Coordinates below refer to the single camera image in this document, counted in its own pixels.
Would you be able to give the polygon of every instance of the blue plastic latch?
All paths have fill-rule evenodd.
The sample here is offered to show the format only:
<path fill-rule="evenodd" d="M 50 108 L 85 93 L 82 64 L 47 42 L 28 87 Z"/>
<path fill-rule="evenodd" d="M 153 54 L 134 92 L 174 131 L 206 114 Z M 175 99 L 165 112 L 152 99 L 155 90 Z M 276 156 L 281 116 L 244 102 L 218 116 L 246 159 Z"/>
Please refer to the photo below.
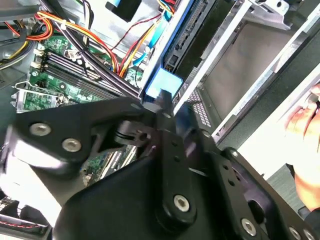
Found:
<path fill-rule="evenodd" d="M 180 77 L 172 74 L 164 68 L 159 68 L 152 82 L 146 89 L 146 94 L 156 99 L 161 90 L 165 90 L 171 93 L 173 98 L 181 87 L 182 83 L 183 80 Z"/>

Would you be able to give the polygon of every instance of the ram slot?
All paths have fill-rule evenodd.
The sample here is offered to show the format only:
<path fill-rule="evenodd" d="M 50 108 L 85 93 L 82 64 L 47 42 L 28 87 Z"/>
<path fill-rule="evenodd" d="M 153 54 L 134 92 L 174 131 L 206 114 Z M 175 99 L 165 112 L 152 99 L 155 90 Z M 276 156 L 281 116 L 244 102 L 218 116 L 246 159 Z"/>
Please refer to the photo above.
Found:
<path fill-rule="evenodd" d="M 112 83 L 110 83 L 109 81 L 106 81 L 106 80 L 102 80 L 100 78 L 100 76 L 97 73 L 95 73 L 94 71 L 87 69 L 87 68 L 85 71 L 85 69 L 81 65 L 65 58 L 64 56 L 60 56 L 60 55 L 58 55 L 54 52 L 51 52 L 51 51 L 47 52 L 46 56 L 47 56 L 47 58 L 45 61 L 55 62 L 57 67 L 62 68 L 62 69 L 67 67 L 69 69 L 69 71 L 71 71 L 71 72 L 75 71 L 75 72 L 77 72 L 77 75 L 80 74 L 80 76 L 86 76 L 86 73 L 87 73 L 87 75 L 88 75 L 87 77 L 89 77 L 89 79 L 88 79 L 89 81 L 98 82 L 99 84 L 101 84 L 102 86 L 111 90 L 112 92 L 114 92 L 120 96 L 123 96 L 123 94 Z"/>
<path fill-rule="evenodd" d="M 45 72 L 51 75 L 52 77 L 60 79 L 76 88 L 82 89 L 88 92 L 89 94 L 97 96 L 98 98 L 107 100 L 107 99 L 114 99 L 117 97 L 116 95 L 107 92 L 104 87 L 101 87 L 96 83 L 94 83 L 93 85 L 92 83 L 83 81 L 68 72 L 65 72 L 61 69 L 56 68 L 53 65 L 48 64 L 47 66 L 45 66 Z"/>

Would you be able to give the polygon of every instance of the yellow wire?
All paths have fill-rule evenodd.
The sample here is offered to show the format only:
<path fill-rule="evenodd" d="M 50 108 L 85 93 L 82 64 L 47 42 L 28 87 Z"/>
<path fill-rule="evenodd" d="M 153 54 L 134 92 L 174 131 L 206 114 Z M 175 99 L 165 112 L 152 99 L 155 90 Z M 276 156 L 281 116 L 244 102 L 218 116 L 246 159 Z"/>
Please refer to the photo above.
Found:
<path fill-rule="evenodd" d="M 131 63 L 132 59 L 134 58 L 134 56 L 136 55 L 138 49 L 140 48 L 140 46 L 142 45 L 142 43 L 146 40 L 146 38 L 148 37 L 148 35 L 153 31 L 153 29 L 155 29 L 156 24 L 154 24 L 149 30 L 148 32 L 145 34 L 145 36 L 141 39 L 141 41 L 139 42 L 138 46 L 135 48 L 134 52 L 130 55 L 130 57 L 128 58 L 128 60 L 125 62 L 125 64 L 123 65 L 123 68 L 120 72 L 120 77 L 123 77 L 129 64 Z"/>
<path fill-rule="evenodd" d="M 28 44 L 28 41 L 25 41 L 22 47 L 20 47 L 14 54 L 12 54 L 8 59 L 13 59 L 15 56 L 17 56 Z"/>
<path fill-rule="evenodd" d="M 50 16 L 50 15 L 47 15 L 45 12 L 39 11 L 37 14 L 40 15 L 40 16 L 43 16 L 43 17 L 45 17 L 45 18 L 47 18 L 47 19 L 53 20 L 53 21 L 55 21 L 55 22 L 57 22 L 57 23 L 65 24 L 66 26 L 68 26 L 68 27 L 70 27 L 70 28 L 72 28 L 72 29 L 75 29 L 75 30 L 81 32 L 82 34 L 84 34 L 84 35 L 86 35 L 87 37 L 89 37 L 89 38 L 91 38 L 92 40 L 94 40 L 96 43 L 100 44 L 100 42 L 97 40 L 97 38 L 96 38 L 95 36 L 93 36 L 90 31 L 85 31 L 85 30 L 83 30 L 80 26 L 78 26 L 78 25 L 76 25 L 76 24 L 73 24 L 73 23 L 71 23 L 71 22 L 69 22 L 69 21 L 63 21 L 61 18 L 56 17 L 56 16 L 55 16 L 55 17 L 52 17 L 52 16 Z M 116 59 L 112 58 L 111 55 L 110 55 L 107 51 L 106 51 L 106 54 L 107 54 L 107 55 L 109 56 L 109 58 L 111 59 L 113 71 L 114 71 L 114 72 L 117 71 L 117 68 L 116 68 L 116 65 L 115 65 Z"/>

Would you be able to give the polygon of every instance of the human hand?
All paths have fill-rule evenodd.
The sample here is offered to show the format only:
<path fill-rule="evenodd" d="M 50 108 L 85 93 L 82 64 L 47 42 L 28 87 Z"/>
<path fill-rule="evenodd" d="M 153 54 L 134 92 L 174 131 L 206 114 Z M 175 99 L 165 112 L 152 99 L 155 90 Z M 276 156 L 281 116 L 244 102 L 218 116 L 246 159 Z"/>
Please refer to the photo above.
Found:
<path fill-rule="evenodd" d="M 320 95 L 320 84 L 311 92 Z M 286 128 L 286 138 L 294 153 L 291 161 L 296 191 L 311 211 L 320 208 L 320 111 L 316 111 L 317 104 L 309 103 L 293 115 Z"/>

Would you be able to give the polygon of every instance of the metal bolt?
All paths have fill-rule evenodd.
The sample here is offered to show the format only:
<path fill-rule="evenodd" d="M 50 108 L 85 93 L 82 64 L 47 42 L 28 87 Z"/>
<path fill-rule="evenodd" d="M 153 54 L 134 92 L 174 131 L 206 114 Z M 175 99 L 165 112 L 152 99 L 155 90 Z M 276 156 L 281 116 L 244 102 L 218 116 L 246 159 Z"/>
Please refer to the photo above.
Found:
<path fill-rule="evenodd" d="M 131 107 L 134 107 L 135 109 L 140 110 L 141 107 L 139 107 L 137 104 L 131 103 Z"/>
<path fill-rule="evenodd" d="M 292 235 L 294 236 L 295 239 L 301 240 L 301 236 L 297 232 L 297 230 L 295 230 L 292 226 L 289 227 L 289 230 L 290 230 L 290 232 L 292 233 Z"/>
<path fill-rule="evenodd" d="M 252 224 L 251 221 L 249 221 L 246 218 L 243 218 L 241 220 L 241 224 L 243 229 L 250 235 L 250 236 L 255 236 L 257 234 L 257 230 L 255 228 L 255 226 Z"/>
<path fill-rule="evenodd" d="M 81 149 L 81 143 L 74 138 L 67 138 L 62 142 L 62 147 L 67 152 L 75 153 Z"/>
<path fill-rule="evenodd" d="M 312 236 L 312 234 L 307 229 L 304 229 L 303 232 L 308 240 L 315 240 L 315 237 Z"/>
<path fill-rule="evenodd" d="M 43 31 L 43 32 L 47 31 L 47 27 L 46 27 L 45 25 L 43 25 L 43 26 L 41 27 L 41 31 Z"/>
<path fill-rule="evenodd" d="M 171 118 L 171 116 L 168 114 L 168 113 L 163 113 L 163 116 L 165 116 L 166 118 L 168 118 L 168 119 L 170 119 Z"/>
<path fill-rule="evenodd" d="M 51 127 L 45 123 L 35 123 L 30 127 L 30 133 L 35 136 L 46 136 L 51 132 Z"/>
<path fill-rule="evenodd" d="M 173 199 L 174 205 L 181 211 L 181 212 L 188 212 L 190 209 L 190 204 L 188 200 L 182 195 L 175 195 Z"/>

